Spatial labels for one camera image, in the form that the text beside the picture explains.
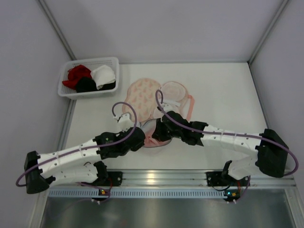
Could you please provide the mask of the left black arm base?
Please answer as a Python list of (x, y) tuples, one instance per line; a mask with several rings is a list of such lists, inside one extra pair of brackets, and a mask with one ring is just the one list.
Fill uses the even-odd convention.
[(98, 174), (98, 178), (93, 182), (95, 186), (118, 187), (122, 184), (123, 173), (121, 171), (110, 171), (106, 174)]

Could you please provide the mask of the pink bra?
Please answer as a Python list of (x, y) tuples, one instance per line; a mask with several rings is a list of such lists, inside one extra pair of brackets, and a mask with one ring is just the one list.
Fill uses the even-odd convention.
[(145, 140), (144, 140), (144, 147), (145, 148), (156, 148), (156, 147), (161, 147), (169, 144), (171, 140), (167, 140), (164, 142), (160, 142), (154, 138), (152, 138), (151, 135), (147, 135)]

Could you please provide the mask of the pink floral mesh laundry bag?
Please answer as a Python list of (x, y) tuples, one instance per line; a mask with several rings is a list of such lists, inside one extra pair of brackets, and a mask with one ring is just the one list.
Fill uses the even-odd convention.
[(133, 82), (126, 93), (125, 102), (130, 104), (137, 115), (137, 121), (144, 124), (148, 120), (157, 119), (163, 113), (157, 109), (156, 100), (168, 104), (173, 111), (184, 119), (190, 120), (194, 108), (194, 97), (187, 88), (175, 81), (161, 85), (150, 78), (140, 78)]

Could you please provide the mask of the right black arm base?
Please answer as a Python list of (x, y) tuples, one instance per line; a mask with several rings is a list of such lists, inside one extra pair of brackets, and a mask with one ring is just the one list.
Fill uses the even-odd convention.
[(206, 172), (207, 185), (209, 187), (245, 187), (248, 184), (249, 177), (236, 180), (229, 175), (222, 176), (221, 171)]

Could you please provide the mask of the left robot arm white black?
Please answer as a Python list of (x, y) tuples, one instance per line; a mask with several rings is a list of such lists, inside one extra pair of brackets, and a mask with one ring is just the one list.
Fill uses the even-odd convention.
[(47, 154), (29, 152), (24, 164), (26, 191), (36, 194), (62, 184), (108, 184), (103, 160), (135, 152), (144, 146), (145, 134), (136, 127), (126, 132), (104, 132), (72, 148)]

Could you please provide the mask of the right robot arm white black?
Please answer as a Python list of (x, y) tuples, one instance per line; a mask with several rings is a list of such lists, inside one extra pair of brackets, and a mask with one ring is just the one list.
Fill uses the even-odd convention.
[(243, 159), (227, 161), (223, 168), (223, 176), (236, 180), (257, 173), (274, 178), (282, 178), (285, 174), (288, 147), (272, 129), (258, 134), (235, 133), (204, 122), (188, 122), (180, 114), (169, 111), (156, 120), (152, 138), (160, 142), (179, 138), (188, 145), (217, 147), (245, 154)]

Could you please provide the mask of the white blue-rimmed mesh laundry bag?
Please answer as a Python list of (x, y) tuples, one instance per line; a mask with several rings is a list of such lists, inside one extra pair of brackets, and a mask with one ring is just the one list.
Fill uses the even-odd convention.
[(145, 133), (145, 136), (147, 135), (153, 135), (155, 129), (156, 129), (156, 119), (150, 119), (147, 122), (145, 122), (142, 126), (141, 129)]

